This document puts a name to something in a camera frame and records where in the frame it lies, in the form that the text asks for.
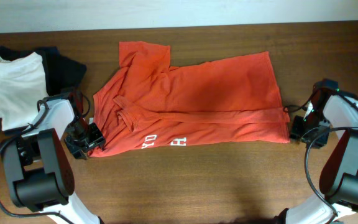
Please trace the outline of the orange t-shirt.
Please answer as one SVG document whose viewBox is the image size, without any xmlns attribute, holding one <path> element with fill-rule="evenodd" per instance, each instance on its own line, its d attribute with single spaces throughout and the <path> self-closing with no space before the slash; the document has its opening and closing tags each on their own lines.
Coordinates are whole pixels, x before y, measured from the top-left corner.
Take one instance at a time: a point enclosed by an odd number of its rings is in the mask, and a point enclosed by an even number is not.
<svg viewBox="0 0 358 224">
<path fill-rule="evenodd" d="M 288 143 L 289 116 L 267 52 L 174 67 L 168 46 L 119 44 L 119 70 L 93 97 L 107 157 L 220 142 Z"/>
</svg>

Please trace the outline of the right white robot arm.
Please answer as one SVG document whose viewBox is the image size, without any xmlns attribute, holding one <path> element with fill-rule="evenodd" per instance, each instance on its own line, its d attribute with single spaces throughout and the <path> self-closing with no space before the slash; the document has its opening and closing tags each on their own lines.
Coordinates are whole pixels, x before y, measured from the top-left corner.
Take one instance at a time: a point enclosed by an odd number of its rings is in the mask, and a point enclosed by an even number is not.
<svg viewBox="0 0 358 224">
<path fill-rule="evenodd" d="M 337 223 L 358 213 L 358 97 L 338 88 L 319 87 L 300 107 L 291 139 L 306 144 L 304 169 L 313 194 L 302 204 L 284 209 L 274 223 Z M 331 133 L 339 139 L 315 186 L 309 159 L 313 148 L 322 148 Z"/>
</svg>

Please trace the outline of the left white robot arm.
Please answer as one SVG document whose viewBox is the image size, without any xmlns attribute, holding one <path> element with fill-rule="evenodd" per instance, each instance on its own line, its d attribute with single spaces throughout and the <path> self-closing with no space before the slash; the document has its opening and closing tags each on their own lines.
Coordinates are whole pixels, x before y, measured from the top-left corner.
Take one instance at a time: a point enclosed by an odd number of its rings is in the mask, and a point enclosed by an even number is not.
<svg viewBox="0 0 358 224">
<path fill-rule="evenodd" d="M 101 224 L 75 193 L 75 178 L 66 153 L 86 160 L 106 140 L 95 123 L 85 120 L 89 99 L 78 90 L 48 96 L 37 102 L 37 116 L 19 134 L 0 145 L 9 195 L 30 213 L 0 209 L 11 217 L 47 216 L 55 223 Z"/>
</svg>

